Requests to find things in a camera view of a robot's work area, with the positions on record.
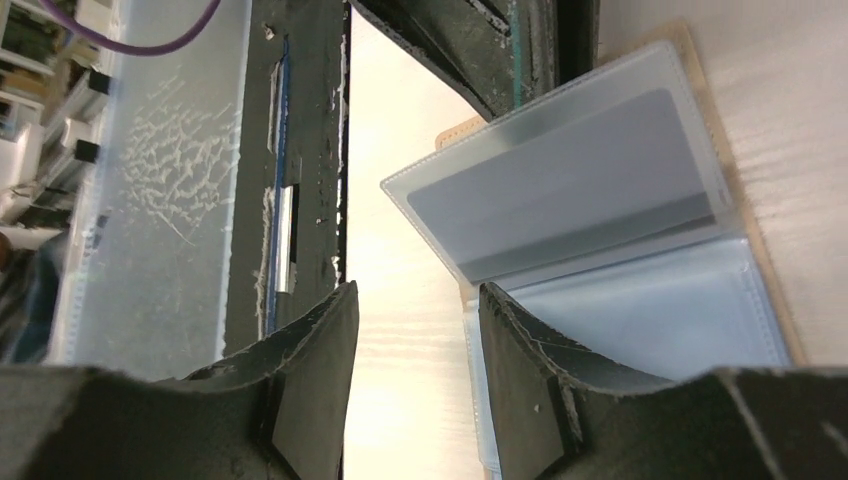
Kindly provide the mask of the white card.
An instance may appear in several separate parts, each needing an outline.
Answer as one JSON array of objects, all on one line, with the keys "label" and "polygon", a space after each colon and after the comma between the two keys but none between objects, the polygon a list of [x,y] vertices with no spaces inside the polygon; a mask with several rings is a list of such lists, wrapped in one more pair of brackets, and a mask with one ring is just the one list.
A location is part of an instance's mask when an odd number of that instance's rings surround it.
[{"label": "white card", "polygon": [[713,220],[665,89],[413,191],[408,201],[472,282]]}]

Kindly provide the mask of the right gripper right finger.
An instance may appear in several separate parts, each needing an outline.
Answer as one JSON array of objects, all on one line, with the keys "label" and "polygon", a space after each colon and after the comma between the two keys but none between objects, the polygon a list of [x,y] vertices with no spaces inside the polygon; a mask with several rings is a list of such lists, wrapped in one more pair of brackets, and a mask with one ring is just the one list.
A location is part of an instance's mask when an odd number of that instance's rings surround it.
[{"label": "right gripper right finger", "polygon": [[479,288],[479,319],[501,475],[551,479],[592,450],[581,395],[619,398],[668,379],[598,354],[539,320],[498,285]]}]

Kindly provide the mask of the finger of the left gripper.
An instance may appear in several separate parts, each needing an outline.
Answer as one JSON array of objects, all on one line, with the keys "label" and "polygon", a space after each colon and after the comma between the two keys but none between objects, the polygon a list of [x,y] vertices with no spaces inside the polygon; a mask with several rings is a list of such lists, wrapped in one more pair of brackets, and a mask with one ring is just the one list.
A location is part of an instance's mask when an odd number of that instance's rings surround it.
[{"label": "finger of the left gripper", "polygon": [[360,0],[353,6],[486,120],[587,73],[597,59],[597,0]]}]

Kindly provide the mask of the beige card holder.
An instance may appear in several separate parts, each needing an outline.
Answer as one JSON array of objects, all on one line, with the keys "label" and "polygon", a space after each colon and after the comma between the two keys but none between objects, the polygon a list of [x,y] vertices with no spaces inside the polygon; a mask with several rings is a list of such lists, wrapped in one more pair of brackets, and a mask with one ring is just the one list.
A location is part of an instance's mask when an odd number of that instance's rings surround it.
[{"label": "beige card holder", "polygon": [[[676,105],[708,195],[708,224],[472,282],[409,204],[413,191],[645,93]],[[777,432],[759,420],[798,358],[762,238],[744,202],[687,25],[674,22],[602,67],[384,180],[382,187],[464,289],[481,461],[501,475],[479,288],[491,282],[561,334],[668,379],[619,398],[582,394],[592,450],[551,479],[781,479]]]}]

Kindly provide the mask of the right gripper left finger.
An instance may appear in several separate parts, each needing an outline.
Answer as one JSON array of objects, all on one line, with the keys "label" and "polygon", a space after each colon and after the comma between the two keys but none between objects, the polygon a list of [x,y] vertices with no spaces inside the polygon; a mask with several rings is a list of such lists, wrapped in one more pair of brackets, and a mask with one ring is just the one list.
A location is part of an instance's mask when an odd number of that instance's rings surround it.
[{"label": "right gripper left finger", "polygon": [[203,393],[244,396],[247,411],[232,431],[268,478],[339,479],[358,331],[358,288],[345,282],[299,319],[186,380]]}]

